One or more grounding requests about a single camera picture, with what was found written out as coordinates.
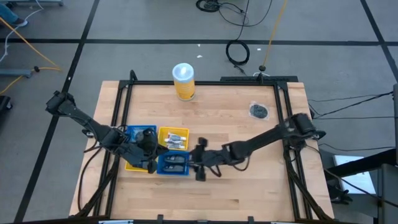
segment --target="wooden table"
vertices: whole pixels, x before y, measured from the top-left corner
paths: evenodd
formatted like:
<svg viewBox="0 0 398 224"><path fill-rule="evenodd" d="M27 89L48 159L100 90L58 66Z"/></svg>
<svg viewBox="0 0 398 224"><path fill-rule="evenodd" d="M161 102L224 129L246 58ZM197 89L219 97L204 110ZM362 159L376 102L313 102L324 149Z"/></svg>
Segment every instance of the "wooden table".
<svg viewBox="0 0 398 224"><path fill-rule="evenodd" d="M309 114L303 83L288 84L293 114ZM118 82L103 82L94 114L94 119L99 123L110 124L117 88ZM221 145L226 142L247 140L279 123L272 87L196 88L195 98L183 102L176 97L172 85L134 85L127 124L189 128L189 150L192 150L199 137L208 139L208 149L221 149ZM282 92L281 98L285 111ZM248 115L251 101L268 107L269 120ZM92 143L92 139L88 140L87 147ZM315 141L308 141L308 144L317 147ZM82 168L92 153L94 152L84 155ZM303 149L301 155L309 192L326 214L333 217L320 155L310 149ZM98 186L103 156L104 150L93 159L86 170L82 205L90 199ZM126 171L125 162L121 159L111 218L153 220L158 214L163 214L166 220L243 221L248 216L253 216L256 221L294 220L282 157L282 141L256 150L246 171L239 172L232 167L222 166L222 178L207 172L206 182L195 181L192 170L189 177ZM78 211L77 186L70 214ZM102 213L107 196L106 190L101 206ZM301 194L298 194L298 201L301 217L305 217Z"/></svg>

